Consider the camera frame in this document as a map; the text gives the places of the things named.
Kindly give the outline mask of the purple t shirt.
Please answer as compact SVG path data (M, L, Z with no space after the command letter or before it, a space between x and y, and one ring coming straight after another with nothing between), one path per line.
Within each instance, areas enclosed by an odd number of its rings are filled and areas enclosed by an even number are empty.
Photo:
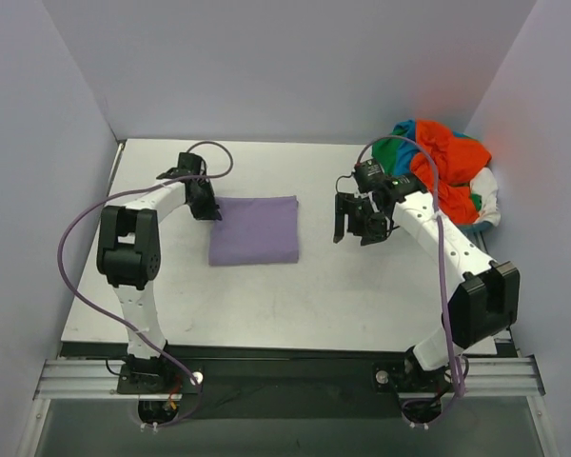
M299 203L294 196L218 199L222 219L209 239L213 267L296 264Z

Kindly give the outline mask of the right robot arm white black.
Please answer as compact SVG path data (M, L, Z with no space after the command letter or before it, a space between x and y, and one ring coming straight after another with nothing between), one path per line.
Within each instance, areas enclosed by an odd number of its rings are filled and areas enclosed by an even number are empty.
M437 210L433 194L414 175L388 176L369 159L357 163L351 176L358 191L336 193L333 241L350 233L368 246L399 228L438 266L441 322L407 352L402 367L408 385L424 388L466 349L516 323L520 272L477 248Z

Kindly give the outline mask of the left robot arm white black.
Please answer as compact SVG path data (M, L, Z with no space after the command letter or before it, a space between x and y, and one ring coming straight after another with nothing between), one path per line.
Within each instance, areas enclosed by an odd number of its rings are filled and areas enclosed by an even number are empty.
M173 365L161 353L167 338L161 330L153 281L161 262L159 226L173 211L187 206L200 221L222 216L207 163L192 152L179 154L177 166L156 178L155 188L123 204L102 209L96 264L118 298L128 330L126 376L154 392L167 389Z

